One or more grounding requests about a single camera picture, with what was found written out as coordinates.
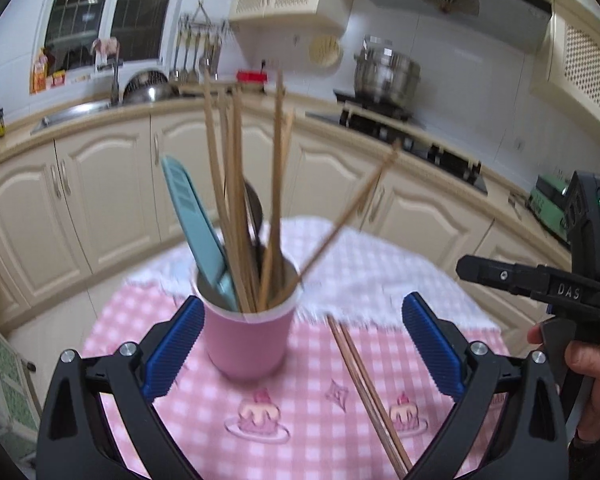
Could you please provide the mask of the person's right hand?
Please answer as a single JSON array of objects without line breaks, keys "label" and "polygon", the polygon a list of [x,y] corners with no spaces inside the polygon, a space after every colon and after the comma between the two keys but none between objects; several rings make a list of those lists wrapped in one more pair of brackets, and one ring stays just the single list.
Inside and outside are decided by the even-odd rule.
[{"label": "person's right hand", "polygon": [[585,443],[595,443],[600,440],[600,346],[571,341],[566,349],[565,362],[570,370],[593,381],[577,426],[577,436]]}]

